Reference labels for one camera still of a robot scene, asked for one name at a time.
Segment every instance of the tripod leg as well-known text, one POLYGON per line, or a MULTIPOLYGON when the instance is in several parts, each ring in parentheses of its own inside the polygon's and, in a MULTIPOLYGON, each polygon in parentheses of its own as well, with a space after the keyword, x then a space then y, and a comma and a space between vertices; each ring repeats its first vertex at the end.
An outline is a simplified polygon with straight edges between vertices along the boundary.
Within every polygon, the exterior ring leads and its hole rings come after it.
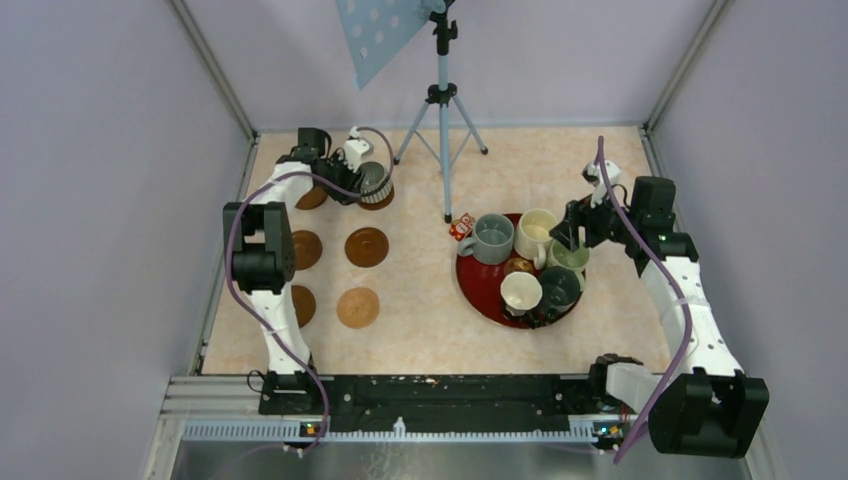
POLYGON ((445 184, 445 223, 451 223, 450 209, 450 137, 448 136, 448 106, 439 107, 439 163, 442 164, 442 181, 445 184))
POLYGON ((486 148, 486 145, 483 143, 483 139, 480 138, 480 134, 477 133, 477 128, 474 126, 474 122, 471 121, 471 117, 468 115, 468 112, 465 110, 465 106, 459 100, 459 95, 455 95, 453 97, 453 101, 456 102, 457 108, 459 108, 459 113, 462 114, 462 118, 465 119, 465 124, 468 125, 468 130, 471 131, 471 134, 474 135, 474 140, 477 140, 477 145, 480 146, 480 152, 483 155, 489 153, 489 149, 486 148))
POLYGON ((406 132, 406 138, 403 139, 403 143, 400 145, 400 150, 398 150, 397 155, 395 155, 395 158, 393 159, 395 165, 400 163, 400 157, 403 156, 403 152, 406 151, 409 141, 412 140, 412 135, 416 130, 418 130, 418 124, 421 123, 421 119, 424 118, 424 114, 427 113, 427 107, 429 106, 429 103, 424 102, 424 105, 421 105, 421 110, 418 110, 418 115, 415 117, 415 121, 412 122, 412 126, 409 127, 409 131, 406 132))

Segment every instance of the marble surface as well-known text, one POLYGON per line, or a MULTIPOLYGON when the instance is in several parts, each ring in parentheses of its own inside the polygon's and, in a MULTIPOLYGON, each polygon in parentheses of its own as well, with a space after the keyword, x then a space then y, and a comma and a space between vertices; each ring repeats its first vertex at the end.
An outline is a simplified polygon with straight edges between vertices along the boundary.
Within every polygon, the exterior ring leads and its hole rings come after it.
MULTIPOLYGON (((386 132, 395 148, 404 133, 386 132)), ((422 133, 438 150, 438 132, 422 133)), ((489 155, 481 155, 472 138, 453 168, 454 218, 530 208, 561 216, 566 202, 592 191, 580 171, 594 158, 598 135, 606 138, 607 158, 623 172, 620 183, 629 188, 635 176, 649 174, 635 127, 480 133, 489 155)), ((451 132, 452 151, 464 134, 451 132)), ((345 137, 345 132, 333 132, 337 145, 345 137)), ((373 159, 388 165, 385 147, 370 137, 377 147, 373 159)), ((262 135, 251 191, 295 142, 293 133, 262 135)), ((290 217, 292 230, 312 230, 324 245, 318 263, 294 279, 317 301, 315 317, 302 333, 322 374, 579 373, 607 352, 636 357, 653 371, 668 365, 657 312, 622 246, 604 244, 592 251, 587 290, 566 318, 538 330, 511 329, 483 317, 459 290, 453 271, 457 242, 443 220, 439 166, 418 139, 395 168, 393 181, 395 199, 383 210, 328 200, 290 217), (370 269, 353 266, 344 254, 347 236, 366 226, 381 229, 390 242, 386 259, 370 269), (345 327, 336 317, 339 297, 355 287, 371 288, 380 298, 379 317, 361 330, 345 327)), ((246 373, 267 366, 260 326, 225 290, 203 372, 246 373)))

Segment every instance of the round tray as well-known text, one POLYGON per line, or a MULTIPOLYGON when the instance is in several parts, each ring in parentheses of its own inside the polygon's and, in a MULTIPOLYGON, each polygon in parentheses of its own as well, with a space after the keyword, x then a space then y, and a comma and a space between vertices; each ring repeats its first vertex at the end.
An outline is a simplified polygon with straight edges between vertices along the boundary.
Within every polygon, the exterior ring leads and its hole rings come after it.
MULTIPOLYGON (((521 218, 520 213, 507 213, 506 217, 509 218, 515 228, 518 229, 518 220, 521 218)), ((515 250, 510 253, 509 258, 518 257, 518 253, 515 250)), ((512 328, 530 328, 526 323, 512 320, 504 315, 501 310, 501 282, 504 279, 504 267, 506 266, 506 262, 501 263, 499 265, 485 265, 477 261, 473 255, 469 255, 467 257, 456 256, 456 278, 459 282, 459 288, 462 290, 462 294, 465 295, 465 298, 477 309, 478 312, 483 314, 486 318, 490 320, 494 320, 501 325, 506 325, 507 327, 512 328)), ((539 276, 539 271, 533 269, 533 275, 539 276)), ((548 325, 553 324, 554 322, 559 321, 569 312, 574 310, 574 307, 577 306, 577 303, 580 302, 580 299, 583 298, 583 293, 580 293, 580 296, 577 297, 577 300, 568 307, 568 310, 562 314, 556 320, 550 322, 548 325)))

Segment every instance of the snack package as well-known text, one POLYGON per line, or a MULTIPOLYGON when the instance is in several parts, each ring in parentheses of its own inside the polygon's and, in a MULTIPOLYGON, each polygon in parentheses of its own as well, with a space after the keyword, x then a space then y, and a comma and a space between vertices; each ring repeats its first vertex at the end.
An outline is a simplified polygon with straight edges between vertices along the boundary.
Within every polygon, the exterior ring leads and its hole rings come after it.
POLYGON ((474 228, 474 217, 466 212, 463 213, 461 217, 451 222, 451 227, 448 230, 448 233, 450 233, 451 236, 459 242, 471 233, 472 228, 474 228))

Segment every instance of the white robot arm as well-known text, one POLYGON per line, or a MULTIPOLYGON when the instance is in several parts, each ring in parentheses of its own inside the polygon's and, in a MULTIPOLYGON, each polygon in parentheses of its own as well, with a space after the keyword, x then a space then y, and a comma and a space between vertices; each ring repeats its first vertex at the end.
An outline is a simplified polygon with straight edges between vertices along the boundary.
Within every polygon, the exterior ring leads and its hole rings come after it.
MULTIPOLYGON (((330 177, 331 181, 348 190, 357 190, 359 166, 363 159, 373 152, 373 145, 362 138, 354 127, 341 147, 342 154, 325 158, 325 155, 329 153, 324 151, 326 136, 328 136, 326 132, 317 129, 298 131, 298 146, 292 149, 290 155, 283 156, 274 166, 274 171, 267 182, 272 185, 250 202, 248 207, 250 213, 246 213, 241 219, 242 226, 246 227, 243 230, 245 234, 257 230, 265 233, 264 243, 248 245, 244 238, 241 238, 242 248, 234 251, 233 254, 233 276, 239 281, 239 288, 245 292, 254 310, 272 327, 272 330, 263 332, 270 360, 268 369, 283 375, 303 371, 303 368, 280 348, 273 338, 274 334, 303 363, 307 364, 310 359, 309 347, 303 341, 297 324, 292 300, 292 285, 290 281, 286 281, 286 278, 292 278, 294 272, 284 273, 279 267, 284 263, 284 257, 289 255, 292 256, 288 259, 289 263, 293 263, 294 252, 288 216, 297 202, 312 190, 313 171, 318 170, 321 176, 330 177), (245 260, 236 260, 237 256, 243 256, 245 260), (262 267, 268 267, 269 271, 267 273, 262 271, 262 267), (266 275, 274 278, 271 281, 261 278, 266 275)), ((349 197, 344 195, 331 196, 342 203, 349 201, 349 197)), ((228 212, 233 212, 237 206, 238 204, 234 203, 224 208, 225 230, 227 230, 225 235, 228 234, 228 227, 232 225, 231 219, 227 221, 228 212)))
MULTIPOLYGON (((602 148, 597 161, 604 162, 611 185, 614 184, 620 170, 603 158, 602 148)), ((745 375, 719 332, 702 287, 695 245, 688 234, 673 229, 674 182, 658 177, 636 178, 625 215, 676 281, 682 299, 626 228, 600 181, 596 162, 583 170, 583 177, 594 184, 595 191, 569 202, 563 221, 550 234, 572 250, 581 243, 589 248, 604 241, 625 245, 625 253, 633 259, 636 273, 656 305, 670 355, 674 357, 684 341, 686 350, 654 401, 651 397, 662 376, 632 359, 614 354, 600 357, 590 370, 590 378, 598 377, 599 390, 603 388, 605 395, 625 403, 643 418, 643 410, 646 411, 645 425, 658 451, 740 457, 747 452, 768 404, 768 389, 762 379, 745 375), (581 227, 585 240, 580 238, 581 227), (692 319, 688 339, 684 339, 684 304, 692 319)))

